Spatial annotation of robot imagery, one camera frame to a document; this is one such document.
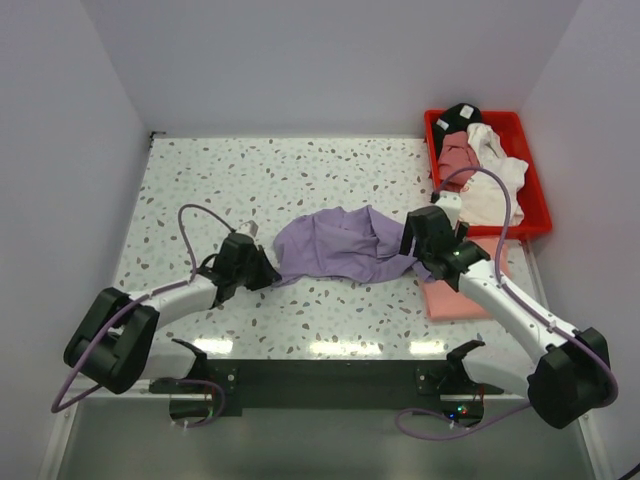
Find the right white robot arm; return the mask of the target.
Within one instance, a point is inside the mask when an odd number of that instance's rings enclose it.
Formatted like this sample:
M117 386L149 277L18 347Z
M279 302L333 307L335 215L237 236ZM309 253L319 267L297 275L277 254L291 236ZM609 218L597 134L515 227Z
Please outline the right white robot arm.
M579 330L524 293L477 243L430 205L408 213L400 252L420 261L433 276L472 300L519 343L528 358L509 364L469 341L447 355L448 386L459 393L489 384L527 398L548 425L561 429L595 408L611 405L619 387L604 336Z

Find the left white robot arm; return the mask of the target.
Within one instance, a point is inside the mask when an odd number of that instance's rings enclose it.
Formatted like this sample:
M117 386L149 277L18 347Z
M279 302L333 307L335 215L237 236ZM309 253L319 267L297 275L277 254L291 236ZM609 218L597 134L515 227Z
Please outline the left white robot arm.
M252 236L233 231L220 250L192 265L183 280L142 293L115 287L97 295L64 353L72 375L82 374L114 394L143 377L171 376L185 392L200 390L207 368L193 354L155 353L156 331L191 314L212 310L236 290L270 287L282 279Z

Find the lavender purple t-shirt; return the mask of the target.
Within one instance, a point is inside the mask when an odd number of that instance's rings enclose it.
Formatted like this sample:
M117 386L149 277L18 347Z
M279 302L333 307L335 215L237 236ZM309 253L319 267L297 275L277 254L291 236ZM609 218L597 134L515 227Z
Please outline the lavender purple t-shirt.
M431 273L400 253L404 226L367 205L346 211L323 209L296 218L273 241L282 286L303 277L342 278L361 284L392 281L412 270Z

